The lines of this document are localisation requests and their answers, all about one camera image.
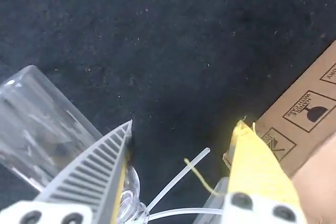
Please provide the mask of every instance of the black fabric surface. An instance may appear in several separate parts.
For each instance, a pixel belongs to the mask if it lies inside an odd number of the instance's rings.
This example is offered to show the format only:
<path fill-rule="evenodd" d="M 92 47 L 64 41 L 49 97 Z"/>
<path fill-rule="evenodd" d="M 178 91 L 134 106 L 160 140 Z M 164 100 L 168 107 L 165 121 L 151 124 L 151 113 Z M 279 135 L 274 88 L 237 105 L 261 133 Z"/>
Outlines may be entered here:
<path fill-rule="evenodd" d="M 336 0 L 1 0 L 0 77 L 37 65 L 104 134 L 134 119 L 145 204 L 204 147 L 214 186 L 257 119 L 336 38 Z M 0 170 L 0 207 L 35 192 Z M 202 206 L 188 174 L 154 211 Z M 191 223 L 176 216 L 153 223 Z"/>

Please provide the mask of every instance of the clear plastic cup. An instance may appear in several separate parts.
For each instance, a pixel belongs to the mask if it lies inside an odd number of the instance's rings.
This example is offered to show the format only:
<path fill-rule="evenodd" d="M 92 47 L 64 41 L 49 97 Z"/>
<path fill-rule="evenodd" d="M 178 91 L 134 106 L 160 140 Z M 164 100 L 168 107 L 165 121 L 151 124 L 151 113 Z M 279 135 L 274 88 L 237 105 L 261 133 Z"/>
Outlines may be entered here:
<path fill-rule="evenodd" d="M 101 137 L 37 67 L 0 86 L 0 163 L 37 190 Z"/>

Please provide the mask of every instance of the glass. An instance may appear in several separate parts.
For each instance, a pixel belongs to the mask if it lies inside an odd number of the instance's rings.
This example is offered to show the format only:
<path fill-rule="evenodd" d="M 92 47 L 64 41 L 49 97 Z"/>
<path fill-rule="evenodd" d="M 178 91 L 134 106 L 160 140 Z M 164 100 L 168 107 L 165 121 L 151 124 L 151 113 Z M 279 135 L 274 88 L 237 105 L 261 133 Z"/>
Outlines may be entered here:
<path fill-rule="evenodd" d="M 0 86 L 0 163 L 39 191 L 101 137 L 37 67 Z"/>
<path fill-rule="evenodd" d="M 140 202 L 140 180 L 133 166 L 128 166 L 118 210 L 117 224 L 147 224 L 149 212 Z"/>

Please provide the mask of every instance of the printed handling symbol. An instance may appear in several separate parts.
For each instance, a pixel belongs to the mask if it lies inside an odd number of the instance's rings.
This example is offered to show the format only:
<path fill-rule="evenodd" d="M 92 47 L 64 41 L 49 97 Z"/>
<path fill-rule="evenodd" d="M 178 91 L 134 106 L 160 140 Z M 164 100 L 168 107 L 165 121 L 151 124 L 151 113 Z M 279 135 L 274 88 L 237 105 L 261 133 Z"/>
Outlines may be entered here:
<path fill-rule="evenodd" d="M 322 106 L 315 106 L 309 109 L 307 108 L 308 105 L 309 103 L 300 112 L 302 112 L 303 110 L 308 111 L 307 118 L 310 122 L 313 123 L 315 123 L 328 110 L 327 108 Z"/>

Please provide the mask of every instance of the yellow string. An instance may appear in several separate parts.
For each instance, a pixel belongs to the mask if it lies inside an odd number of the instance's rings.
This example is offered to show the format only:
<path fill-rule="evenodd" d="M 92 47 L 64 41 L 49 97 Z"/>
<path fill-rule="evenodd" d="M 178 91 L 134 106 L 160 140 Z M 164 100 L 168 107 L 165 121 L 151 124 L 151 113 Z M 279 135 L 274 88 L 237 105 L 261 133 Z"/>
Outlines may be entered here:
<path fill-rule="evenodd" d="M 211 188 L 211 186 L 205 181 L 205 179 L 203 178 L 203 176 L 199 173 L 199 171 L 190 164 L 190 161 L 185 158 L 184 159 L 185 164 L 193 171 L 193 173 L 197 176 L 197 178 L 200 180 L 200 182 L 202 183 L 202 185 L 204 186 L 204 188 L 206 190 L 209 191 L 209 193 L 215 195 L 215 196 L 219 196 L 219 197 L 223 197 L 225 196 L 225 194 L 221 194 L 216 192 L 214 189 Z"/>

